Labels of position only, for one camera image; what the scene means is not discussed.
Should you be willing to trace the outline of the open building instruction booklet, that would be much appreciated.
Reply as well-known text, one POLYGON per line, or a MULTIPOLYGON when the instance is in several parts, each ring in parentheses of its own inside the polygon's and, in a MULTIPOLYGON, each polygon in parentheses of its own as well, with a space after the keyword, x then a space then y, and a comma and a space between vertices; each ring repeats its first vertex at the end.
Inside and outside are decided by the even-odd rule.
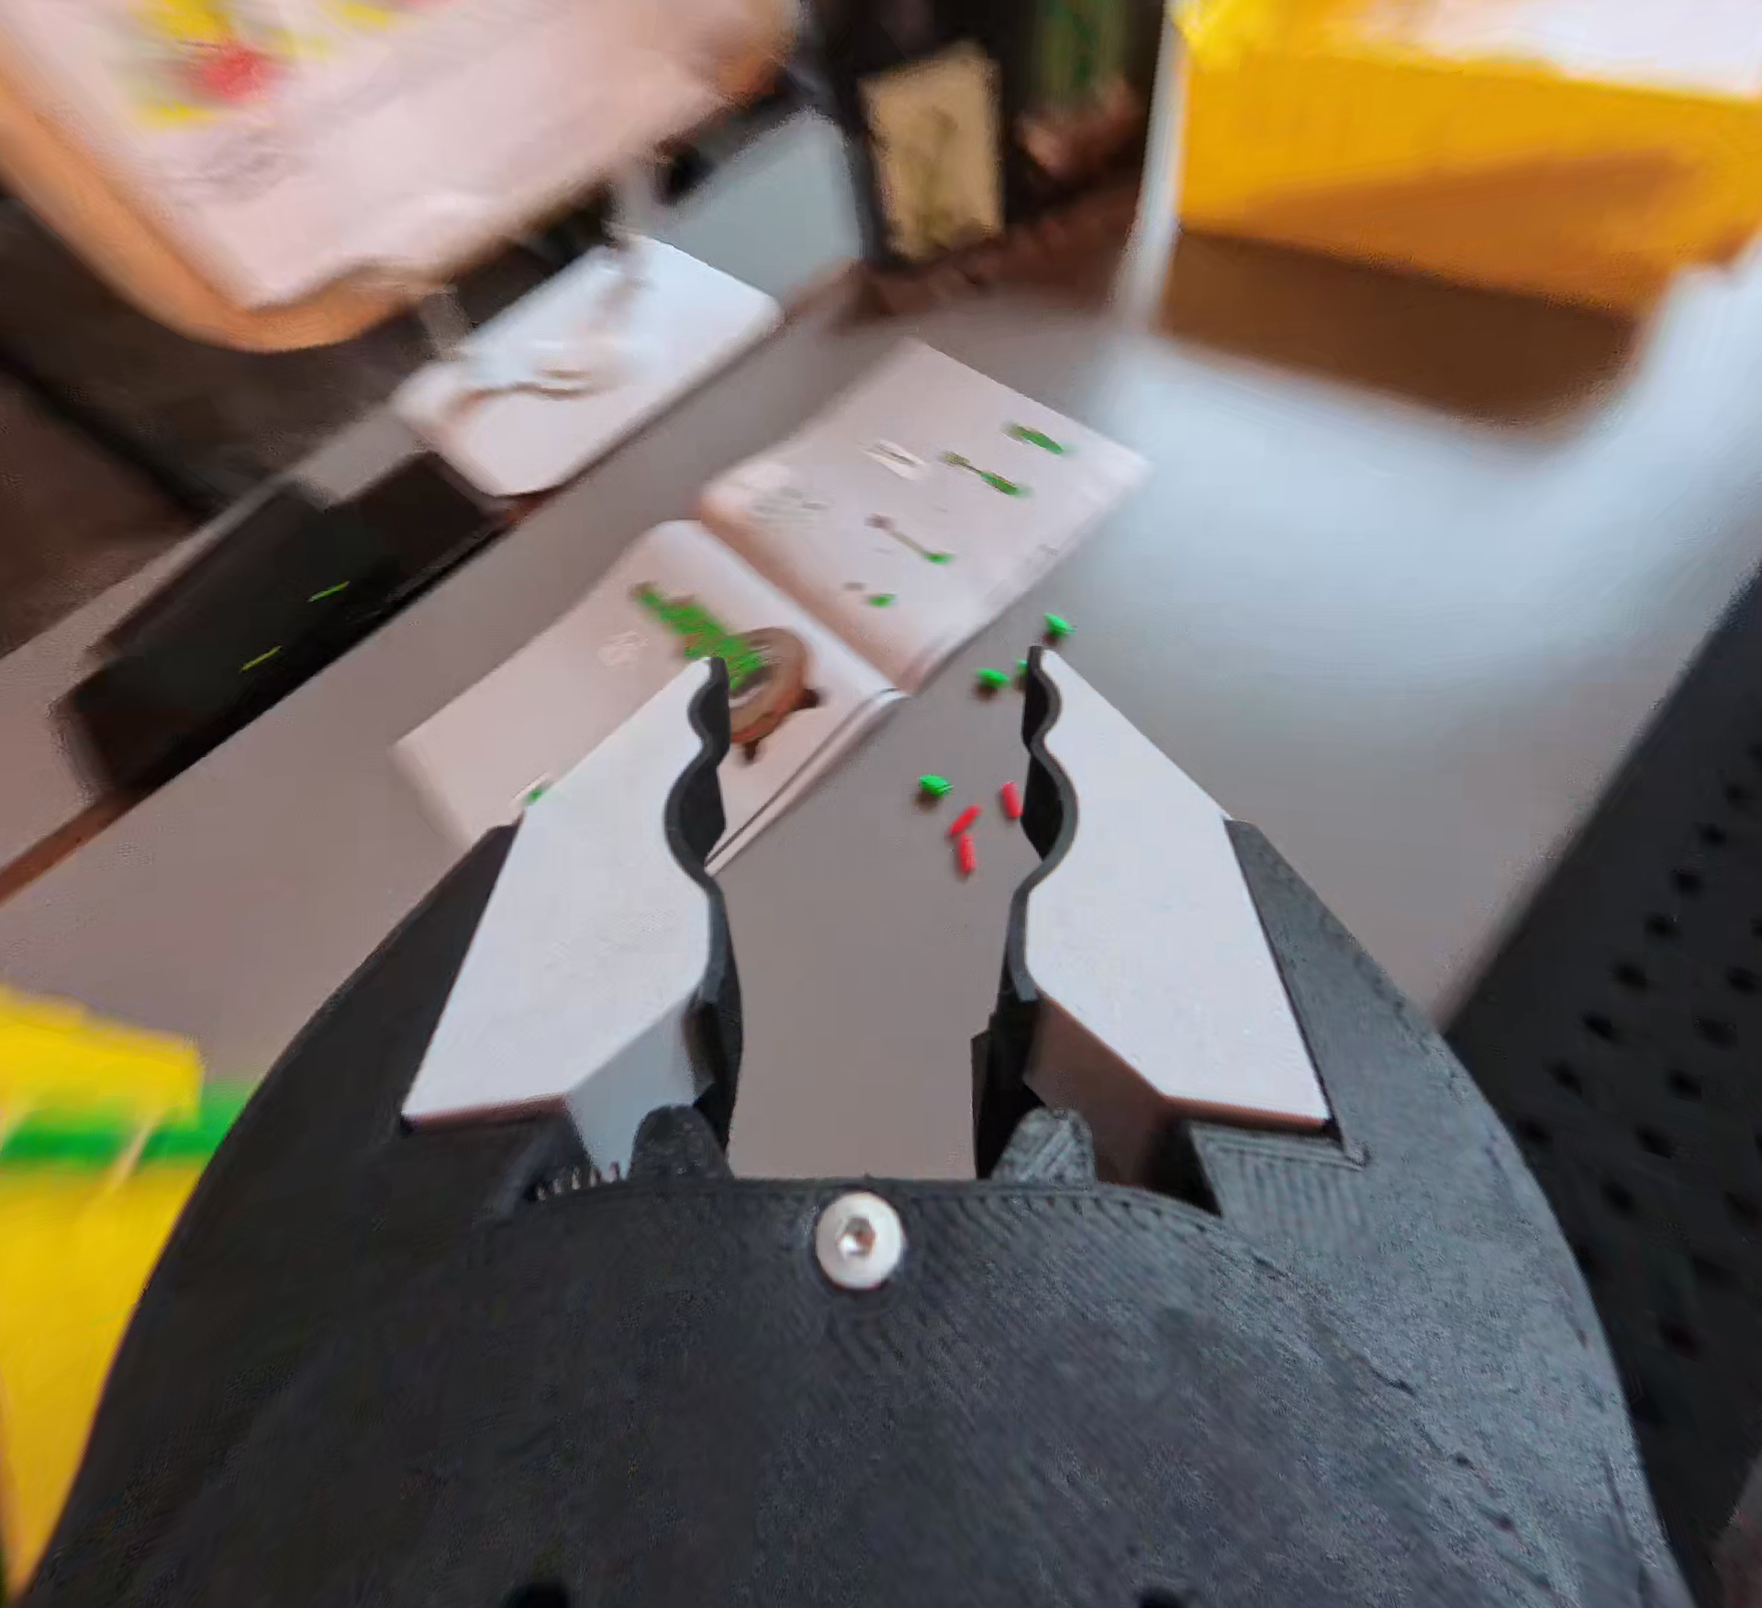
POLYGON ((899 343, 790 440, 635 539, 394 761, 456 847, 517 821, 691 663, 728 668, 723 867, 1014 607, 1147 461, 899 343))

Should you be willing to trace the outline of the black perforated panel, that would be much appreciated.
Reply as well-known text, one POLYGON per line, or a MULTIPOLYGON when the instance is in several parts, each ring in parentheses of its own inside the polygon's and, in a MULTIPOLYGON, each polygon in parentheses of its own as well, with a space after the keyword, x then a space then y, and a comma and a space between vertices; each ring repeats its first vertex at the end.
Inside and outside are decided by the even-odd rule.
POLYGON ((1448 1023, 1573 1249, 1702 1605, 1758 1603, 1758 579, 1448 1023))

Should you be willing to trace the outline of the white stand base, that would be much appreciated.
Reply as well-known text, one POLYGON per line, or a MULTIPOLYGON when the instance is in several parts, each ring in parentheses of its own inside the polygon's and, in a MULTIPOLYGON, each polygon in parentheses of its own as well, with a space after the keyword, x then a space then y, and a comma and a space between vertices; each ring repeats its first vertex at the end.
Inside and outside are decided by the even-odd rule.
POLYGON ((411 375, 390 415, 474 493, 544 497, 781 324, 778 298, 640 239, 517 298, 411 375))

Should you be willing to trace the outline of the yellow plastic bin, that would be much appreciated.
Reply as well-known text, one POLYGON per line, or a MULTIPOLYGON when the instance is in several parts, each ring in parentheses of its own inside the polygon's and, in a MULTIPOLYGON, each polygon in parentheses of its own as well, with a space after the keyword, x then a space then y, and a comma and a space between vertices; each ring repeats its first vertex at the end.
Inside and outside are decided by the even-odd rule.
MULTIPOLYGON (((75 1004, 2 991, 2 1134, 43 1108, 166 1113, 201 1049, 75 1004)), ((24 1592, 63 1513, 132 1297, 170 1231, 124 1175, 2 1172, 2 1590, 24 1592)))
POLYGON ((1201 234, 1641 317, 1758 239, 1758 86, 1539 46, 1432 47, 1450 0, 1171 0, 1184 53, 1180 204, 1201 234))

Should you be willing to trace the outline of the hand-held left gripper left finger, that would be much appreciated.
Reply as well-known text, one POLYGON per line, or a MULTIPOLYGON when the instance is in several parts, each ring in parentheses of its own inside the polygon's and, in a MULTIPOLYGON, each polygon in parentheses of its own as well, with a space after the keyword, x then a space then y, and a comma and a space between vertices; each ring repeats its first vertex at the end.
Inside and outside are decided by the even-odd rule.
POLYGON ((524 813, 405 1092, 407 1128, 563 1117, 599 1179, 627 1179, 650 1113, 715 1089, 732 965, 708 856, 725 756, 713 658, 524 813))

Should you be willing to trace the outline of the black rectangular box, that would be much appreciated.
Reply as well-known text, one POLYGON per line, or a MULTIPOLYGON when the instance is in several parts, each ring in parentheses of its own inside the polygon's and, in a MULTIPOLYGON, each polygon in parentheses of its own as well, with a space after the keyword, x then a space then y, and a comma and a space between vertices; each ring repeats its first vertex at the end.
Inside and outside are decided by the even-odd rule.
POLYGON ((497 530, 427 455, 347 500, 276 483, 97 643, 59 702, 84 770, 129 800, 163 787, 497 530))

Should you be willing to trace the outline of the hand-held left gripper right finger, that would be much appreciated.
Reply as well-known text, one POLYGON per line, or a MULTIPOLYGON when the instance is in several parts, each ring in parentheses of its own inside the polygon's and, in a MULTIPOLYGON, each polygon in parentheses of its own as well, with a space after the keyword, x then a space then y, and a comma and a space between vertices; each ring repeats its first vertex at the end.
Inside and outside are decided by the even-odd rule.
POLYGON ((997 1004, 973 1039, 973 1166, 1070 1113, 1098 1172, 1196 1172, 1196 1125, 1322 1139, 1326 1082, 1234 821, 1064 656, 1023 671, 1017 827, 997 1004))

